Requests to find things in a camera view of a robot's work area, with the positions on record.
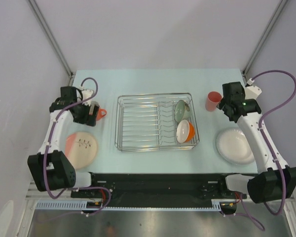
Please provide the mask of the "white fluted plate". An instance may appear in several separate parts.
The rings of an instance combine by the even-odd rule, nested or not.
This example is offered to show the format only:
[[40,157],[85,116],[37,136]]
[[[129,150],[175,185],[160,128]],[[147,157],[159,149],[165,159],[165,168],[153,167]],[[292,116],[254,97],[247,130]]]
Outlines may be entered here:
[[222,130],[216,138],[219,154],[228,162],[248,165],[255,161],[246,136],[240,128]]

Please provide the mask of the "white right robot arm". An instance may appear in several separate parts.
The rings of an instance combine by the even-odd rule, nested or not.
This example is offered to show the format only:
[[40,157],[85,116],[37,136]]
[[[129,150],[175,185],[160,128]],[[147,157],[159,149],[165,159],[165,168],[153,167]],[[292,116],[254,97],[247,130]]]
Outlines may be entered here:
[[235,122],[244,133],[256,161],[258,174],[255,177],[229,174],[218,185],[223,198],[235,191],[249,195],[254,203],[263,203],[290,198],[296,187],[296,167],[289,167],[273,143],[264,122],[261,108],[255,99],[245,98],[245,89],[240,82],[222,85],[223,98],[220,110]]

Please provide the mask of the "orange mug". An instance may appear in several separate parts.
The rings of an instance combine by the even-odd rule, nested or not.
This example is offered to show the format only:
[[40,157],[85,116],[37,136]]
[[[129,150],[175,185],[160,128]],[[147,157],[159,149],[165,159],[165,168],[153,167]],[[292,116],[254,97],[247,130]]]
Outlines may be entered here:
[[107,111],[105,109],[99,109],[97,116],[96,116],[96,121],[101,120],[103,117],[105,117],[107,115]]

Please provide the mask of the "green floral ceramic bowl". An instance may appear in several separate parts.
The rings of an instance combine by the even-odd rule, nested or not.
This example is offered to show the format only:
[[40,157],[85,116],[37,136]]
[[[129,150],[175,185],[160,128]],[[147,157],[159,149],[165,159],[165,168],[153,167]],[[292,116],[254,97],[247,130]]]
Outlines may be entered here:
[[184,119],[188,119],[191,116],[191,108],[184,100],[179,100],[175,106],[175,121],[180,123]]

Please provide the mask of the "orange bowl white inside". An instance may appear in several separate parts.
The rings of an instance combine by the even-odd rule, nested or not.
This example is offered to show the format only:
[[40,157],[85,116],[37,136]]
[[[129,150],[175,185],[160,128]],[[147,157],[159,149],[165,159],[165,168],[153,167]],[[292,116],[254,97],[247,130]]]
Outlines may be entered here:
[[191,122],[184,119],[177,127],[176,138],[179,143],[189,142],[195,135],[195,129]]

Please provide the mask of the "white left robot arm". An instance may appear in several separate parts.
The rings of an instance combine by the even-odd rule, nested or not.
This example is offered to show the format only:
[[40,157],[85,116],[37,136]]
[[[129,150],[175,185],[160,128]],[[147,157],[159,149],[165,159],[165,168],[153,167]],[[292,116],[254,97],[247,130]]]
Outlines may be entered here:
[[99,185],[90,175],[77,173],[65,155],[65,146],[72,125],[96,125],[99,106],[93,105],[92,99],[98,90],[64,86],[60,91],[60,97],[49,107],[45,140],[37,154],[28,157],[27,164],[40,192],[82,187],[82,192],[92,198],[98,194]]

